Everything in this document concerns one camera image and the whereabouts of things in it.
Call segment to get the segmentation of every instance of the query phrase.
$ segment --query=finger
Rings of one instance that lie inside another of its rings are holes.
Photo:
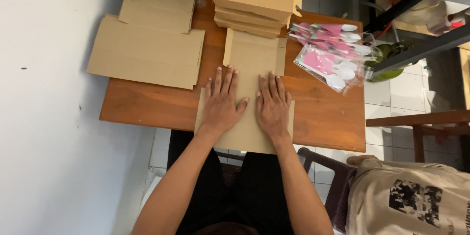
[[[232,65],[229,65],[227,70],[227,73],[225,74],[225,80],[224,84],[222,85],[222,93],[227,94],[228,93],[228,88],[230,87],[230,83],[232,82]]]
[[[291,105],[291,102],[292,102],[291,93],[286,92],[286,103],[287,103],[287,106],[290,106],[290,105]]]
[[[271,92],[271,97],[273,99],[278,99],[279,94],[277,92],[277,87],[276,87],[276,77],[274,75],[274,72],[269,73],[269,91]]]
[[[276,76],[276,84],[277,84],[277,93],[279,94],[279,98],[281,98],[281,101],[285,102],[286,95],[284,91],[284,85],[282,84],[281,78],[279,76]]]
[[[232,99],[235,99],[237,86],[238,86],[238,70],[235,70],[234,74],[232,76],[232,82],[230,84],[230,89],[228,90],[228,95]]]
[[[222,67],[217,67],[217,73],[215,74],[215,83],[214,83],[214,95],[220,93],[220,86],[222,85]]]
[[[238,107],[236,108],[236,112],[238,113],[238,115],[241,116],[243,114],[249,101],[250,99],[248,97],[245,97],[238,103]]]
[[[212,86],[212,78],[209,77],[206,83],[206,89],[205,89],[205,96],[206,98],[211,97],[211,86]]]
[[[267,88],[267,80],[264,76],[259,76],[259,87],[261,88],[261,94],[263,95],[263,100],[270,100],[271,94],[269,93],[269,88]]]
[[[256,92],[256,113],[261,115],[261,112],[263,111],[263,96],[261,95],[260,91]]]

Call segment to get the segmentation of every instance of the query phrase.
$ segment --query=hand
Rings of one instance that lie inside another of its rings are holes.
[[[250,99],[243,98],[238,107],[235,107],[237,82],[238,70],[233,71],[232,65],[228,66],[223,84],[222,68],[217,68],[214,93],[211,93],[212,78],[209,78],[205,87],[205,106],[200,129],[204,128],[221,136],[238,122]]]
[[[287,130],[289,122],[289,107],[292,96],[284,91],[284,85],[274,72],[269,74],[268,80],[259,76],[261,92],[256,92],[256,115],[261,129],[271,138],[276,146],[280,139],[291,136]]]

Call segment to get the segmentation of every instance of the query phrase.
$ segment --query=black pants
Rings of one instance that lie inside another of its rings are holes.
[[[168,169],[192,138],[192,132],[172,130]],[[247,153],[237,182],[229,189],[219,158],[211,149],[176,234],[189,235],[223,221],[251,226],[260,235],[293,234],[276,155]]]

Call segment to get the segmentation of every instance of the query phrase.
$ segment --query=person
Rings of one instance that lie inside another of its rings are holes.
[[[347,234],[470,234],[470,174],[438,163],[349,157]]]
[[[274,72],[259,77],[255,103],[258,124],[277,155],[247,153],[235,186],[225,186],[212,147],[251,103],[244,98],[235,105],[238,76],[229,65],[222,80],[218,67],[206,85],[199,130],[194,136],[172,130],[168,171],[142,208],[133,235],[333,234],[287,131],[292,96]]]

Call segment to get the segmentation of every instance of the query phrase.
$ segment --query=chair backrest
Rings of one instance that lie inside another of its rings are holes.
[[[325,202],[325,208],[333,228],[346,234],[345,226],[348,213],[349,180],[356,175],[356,167],[314,153],[308,148],[299,149],[297,154],[305,158],[304,169],[307,173],[310,170],[312,162],[321,164],[335,172]]]

